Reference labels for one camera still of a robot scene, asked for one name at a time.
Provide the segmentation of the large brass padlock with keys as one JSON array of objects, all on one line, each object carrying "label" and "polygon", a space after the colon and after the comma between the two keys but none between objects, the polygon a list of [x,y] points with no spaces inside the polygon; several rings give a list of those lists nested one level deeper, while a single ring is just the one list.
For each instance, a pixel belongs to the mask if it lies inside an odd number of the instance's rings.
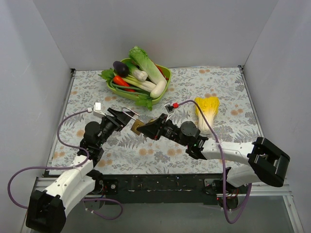
[{"label": "large brass padlock with keys", "polygon": [[122,107],[122,112],[125,113],[127,116],[129,116],[131,119],[134,120],[134,123],[131,127],[131,131],[133,133],[135,133],[136,135],[140,135],[141,132],[138,131],[139,127],[145,126],[145,123],[143,123],[141,120],[139,120],[138,118],[134,118],[134,116],[140,116],[137,112],[133,111],[132,109],[128,108],[128,107]]}]

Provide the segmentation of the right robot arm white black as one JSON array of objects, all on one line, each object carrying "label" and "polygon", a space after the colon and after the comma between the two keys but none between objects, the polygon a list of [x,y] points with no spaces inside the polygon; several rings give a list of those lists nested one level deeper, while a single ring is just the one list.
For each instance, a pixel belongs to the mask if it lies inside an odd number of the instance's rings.
[{"label": "right robot arm white black", "polygon": [[197,160],[224,159],[240,163],[241,167],[226,170],[226,177],[220,180],[220,188],[226,193],[247,183],[263,182],[273,187],[284,184],[290,157],[264,137],[258,137],[255,142],[217,143],[201,136],[193,122],[186,121],[177,126],[166,114],[138,126],[137,131],[152,140],[163,136],[183,145],[187,148],[186,153]]}]

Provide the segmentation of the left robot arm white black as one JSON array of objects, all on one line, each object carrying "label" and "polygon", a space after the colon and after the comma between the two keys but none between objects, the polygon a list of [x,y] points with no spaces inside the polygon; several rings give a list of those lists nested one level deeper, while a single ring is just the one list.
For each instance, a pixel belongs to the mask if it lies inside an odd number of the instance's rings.
[{"label": "left robot arm white black", "polygon": [[121,131],[134,114],[112,108],[108,112],[106,115],[98,111],[102,121],[92,121],[85,126],[71,169],[64,171],[44,190],[31,194],[26,216],[28,228],[40,233],[59,233],[67,215],[86,195],[105,195],[116,191],[118,182],[105,180],[94,167],[104,153],[103,144],[113,132]]}]

